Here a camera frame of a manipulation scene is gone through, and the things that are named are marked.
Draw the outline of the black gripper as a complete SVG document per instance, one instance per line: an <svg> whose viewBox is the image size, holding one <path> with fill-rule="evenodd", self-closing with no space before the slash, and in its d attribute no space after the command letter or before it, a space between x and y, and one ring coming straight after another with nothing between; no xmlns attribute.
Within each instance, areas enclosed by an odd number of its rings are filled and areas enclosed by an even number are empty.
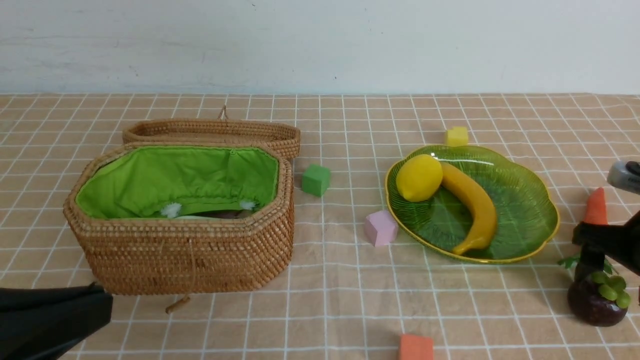
<svg viewBox="0 0 640 360"><path fill-rule="evenodd" d="M96 282L63 288L2 288L0 358L57 360L112 319L114 297Z"/></svg>

